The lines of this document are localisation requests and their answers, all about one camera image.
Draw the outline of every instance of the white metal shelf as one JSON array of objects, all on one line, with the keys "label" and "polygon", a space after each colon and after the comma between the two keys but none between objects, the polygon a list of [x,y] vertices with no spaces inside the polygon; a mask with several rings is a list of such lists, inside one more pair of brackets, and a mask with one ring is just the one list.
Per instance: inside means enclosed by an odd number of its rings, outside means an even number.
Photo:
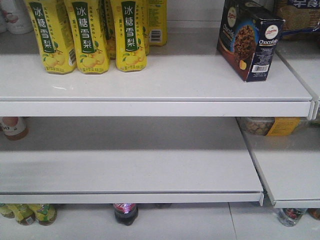
[{"label": "white metal shelf", "polygon": [[109,204],[66,204],[57,207],[47,227],[22,226],[0,217],[1,239],[16,240],[316,240],[319,221],[304,215],[295,227],[283,226],[270,203],[184,203],[157,209],[139,204],[139,216],[127,227],[115,220]]},{"label": "white metal shelf", "polygon": [[320,101],[320,48],[311,40],[281,41],[277,54],[313,96],[314,119]]},{"label": "white metal shelf", "polygon": [[320,208],[320,129],[290,136],[244,133],[248,149],[276,208]]},{"label": "white metal shelf", "polygon": [[31,117],[0,146],[1,203],[260,201],[233,117]]},{"label": "white metal shelf", "polygon": [[67,204],[58,208],[56,221],[47,227],[30,226],[0,218],[1,239],[39,240],[236,240],[228,203],[172,204],[157,209],[140,204],[131,226],[118,224],[108,204]]},{"label": "white metal shelf", "polygon": [[318,239],[319,221],[306,213],[294,227],[283,226],[277,219],[279,209],[266,198],[263,207],[249,202],[230,203],[237,240],[301,240]]},{"label": "white metal shelf", "polygon": [[170,28],[167,45],[151,48],[146,69],[124,73],[112,61],[102,75],[78,70],[48,74],[33,32],[3,33],[0,115],[309,115],[312,96],[277,56],[266,82],[245,83],[217,52],[218,32],[219,28]]}]

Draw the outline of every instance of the upper shelf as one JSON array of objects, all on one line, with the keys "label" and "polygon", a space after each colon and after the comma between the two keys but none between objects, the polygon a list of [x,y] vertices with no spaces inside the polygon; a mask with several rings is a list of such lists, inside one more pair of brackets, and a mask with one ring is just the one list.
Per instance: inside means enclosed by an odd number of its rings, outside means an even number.
[{"label": "upper shelf", "polygon": [[307,117],[312,96],[274,57],[265,82],[243,82],[217,52],[218,28],[170,28],[141,72],[45,72],[34,33],[0,35],[1,116]]},{"label": "upper shelf", "polygon": [[315,118],[320,101],[320,48],[315,41],[281,41],[277,53],[313,96]]}]

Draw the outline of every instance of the chocolate cookie box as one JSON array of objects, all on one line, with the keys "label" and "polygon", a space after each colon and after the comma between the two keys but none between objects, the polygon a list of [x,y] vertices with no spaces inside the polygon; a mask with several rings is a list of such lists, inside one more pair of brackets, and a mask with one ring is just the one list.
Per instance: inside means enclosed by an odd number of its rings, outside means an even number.
[{"label": "chocolate cookie box", "polygon": [[284,22],[254,1],[225,0],[217,49],[243,81],[265,81]]}]

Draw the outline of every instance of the yellow package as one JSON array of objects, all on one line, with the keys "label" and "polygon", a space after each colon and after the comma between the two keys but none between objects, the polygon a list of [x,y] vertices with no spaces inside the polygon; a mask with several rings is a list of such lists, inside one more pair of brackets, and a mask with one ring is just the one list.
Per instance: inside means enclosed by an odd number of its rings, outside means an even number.
[{"label": "yellow package", "polygon": [[67,74],[76,68],[72,32],[63,0],[24,0],[42,63],[48,73]]},{"label": "yellow package", "polygon": [[111,0],[116,39],[116,66],[134,72],[147,65],[143,33],[143,0]]},{"label": "yellow package", "polygon": [[71,23],[78,69],[102,74],[109,69],[102,0],[64,0]]},{"label": "yellow package", "polygon": [[110,0],[103,0],[102,7],[104,8],[104,31],[108,53],[111,59],[116,59],[116,33],[115,33],[115,21],[112,13]]},{"label": "yellow package", "polygon": [[148,0],[142,2],[142,20],[143,20],[143,40],[145,55],[150,52],[149,48],[149,14],[148,14]]},{"label": "yellow package", "polygon": [[150,46],[163,46],[168,40],[167,0],[148,0]]}]

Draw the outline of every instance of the clear plastic bottle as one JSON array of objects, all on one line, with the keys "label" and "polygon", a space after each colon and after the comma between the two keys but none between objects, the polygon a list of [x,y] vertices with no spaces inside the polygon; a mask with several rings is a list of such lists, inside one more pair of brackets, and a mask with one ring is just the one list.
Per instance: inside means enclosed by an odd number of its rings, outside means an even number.
[{"label": "clear plastic bottle", "polygon": [[26,34],[34,29],[24,0],[0,0],[0,4],[10,33]]},{"label": "clear plastic bottle", "polygon": [[307,208],[280,208],[277,218],[284,226],[293,227],[299,222],[306,211]]},{"label": "clear plastic bottle", "polygon": [[15,217],[14,212],[4,203],[0,203],[0,214],[8,219],[13,219]]},{"label": "clear plastic bottle", "polygon": [[135,203],[114,203],[114,216],[118,223],[130,226],[138,217],[138,206]]},{"label": "clear plastic bottle", "polygon": [[1,6],[0,6],[0,34],[7,31],[6,21],[2,14]]}]

